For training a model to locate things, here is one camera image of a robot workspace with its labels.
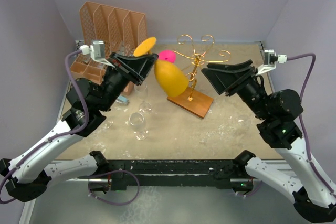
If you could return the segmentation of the pink plastic wine glass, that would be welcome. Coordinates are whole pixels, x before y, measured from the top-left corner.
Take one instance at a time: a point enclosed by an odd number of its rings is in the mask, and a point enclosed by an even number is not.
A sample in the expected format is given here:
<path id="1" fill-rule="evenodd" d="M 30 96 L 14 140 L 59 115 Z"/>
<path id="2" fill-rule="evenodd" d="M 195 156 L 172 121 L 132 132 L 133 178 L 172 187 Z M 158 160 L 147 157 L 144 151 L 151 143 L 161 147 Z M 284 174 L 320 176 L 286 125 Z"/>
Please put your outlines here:
<path id="1" fill-rule="evenodd" d="M 159 52 L 159 60 L 175 63 L 176 53 L 172 50 L 166 49 Z"/>

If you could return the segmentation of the yellow plastic wine glass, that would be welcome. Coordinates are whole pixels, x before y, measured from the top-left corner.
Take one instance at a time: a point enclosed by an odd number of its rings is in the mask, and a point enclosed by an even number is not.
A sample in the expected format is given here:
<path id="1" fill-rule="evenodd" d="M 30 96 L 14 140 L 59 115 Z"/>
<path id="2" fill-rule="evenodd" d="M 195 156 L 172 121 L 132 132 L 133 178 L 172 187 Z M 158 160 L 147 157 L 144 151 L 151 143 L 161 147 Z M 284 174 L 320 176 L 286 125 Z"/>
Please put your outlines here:
<path id="1" fill-rule="evenodd" d="M 150 37 L 136 47 L 133 55 L 139 57 L 149 54 L 155 44 L 156 38 Z M 168 97 L 176 97 L 188 87 L 189 81 L 186 75 L 174 63 L 158 59 L 154 64 L 154 74 L 158 84 Z"/>

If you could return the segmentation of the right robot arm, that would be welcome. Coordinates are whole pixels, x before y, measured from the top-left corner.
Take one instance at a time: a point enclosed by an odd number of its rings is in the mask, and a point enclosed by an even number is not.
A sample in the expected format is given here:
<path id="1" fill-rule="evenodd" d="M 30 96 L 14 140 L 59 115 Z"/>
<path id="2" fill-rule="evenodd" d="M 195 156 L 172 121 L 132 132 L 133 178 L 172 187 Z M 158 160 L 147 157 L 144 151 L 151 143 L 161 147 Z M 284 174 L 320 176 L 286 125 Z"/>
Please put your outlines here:
<path id="1" fill-rule="evenodd" d="M 335 183 L 313 157 L 295 123 L 303 112 L 299 94 L 291 89 L 267 94 L 264 79 L 252 63 L 251 60 L 236 65 L 209 63 L 202 73 L 219 95 L 237 94 L 261 120 L 257 124 L 261 138 L 283 157 L 295 177 L 269 167 L 247 150 L 234 159 L 234 173 L 262 180 L 286 196 L 311 223 L 335 221 Z"/>

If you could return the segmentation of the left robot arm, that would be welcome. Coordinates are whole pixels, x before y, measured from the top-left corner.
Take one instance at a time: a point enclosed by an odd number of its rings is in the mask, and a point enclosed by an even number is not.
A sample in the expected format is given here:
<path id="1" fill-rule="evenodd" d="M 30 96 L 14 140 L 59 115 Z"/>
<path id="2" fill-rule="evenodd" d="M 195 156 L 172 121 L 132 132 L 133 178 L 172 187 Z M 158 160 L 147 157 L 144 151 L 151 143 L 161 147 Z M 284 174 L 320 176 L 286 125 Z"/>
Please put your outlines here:
<path id="1" fill-rule="evenodd" d="M 14 200 L 31 201 L 47 188 L 68 179 L 104 177 L 109 163 L 100 151 L 92 151 L 60 165 L 53 161 L 93 133 L 106 120 L 103 112 L 110 110 L 130 82 L 142 84 L 158 58 L 154 53 L 127 57 L 114 52 L 108 59 L 110 66 L 101 84 L 71 77 L 71 87 L 66 93 L 71 107 L 54 128 L 17 158 L 1 159 L 1 175 L 4 177 L 1 188 L 5 188 L 11 196 L 10 200 L 2 200 L 1 204 Z"/>

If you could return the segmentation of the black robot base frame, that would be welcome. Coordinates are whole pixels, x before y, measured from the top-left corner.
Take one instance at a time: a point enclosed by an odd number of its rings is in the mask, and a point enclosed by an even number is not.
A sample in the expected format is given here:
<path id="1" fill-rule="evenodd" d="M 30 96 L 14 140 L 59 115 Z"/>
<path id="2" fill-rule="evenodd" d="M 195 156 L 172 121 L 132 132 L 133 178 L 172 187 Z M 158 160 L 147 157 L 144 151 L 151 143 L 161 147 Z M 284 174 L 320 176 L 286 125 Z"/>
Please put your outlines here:
<path id="1" fill-rule="evenodd" d="M 109 165 L 98 169 L 94 178 L 105 179 L 107 172 L 117 171 L 111 175 L 111 190 L 126 190 L 141 187 L 215 187 L 217 189 L 251 190 L 252 181 L 245 168 L 233 159 L 196 159 L 196 160 L 108 160 Z M 124 170 L 135 176 L 118 172 Z"/>

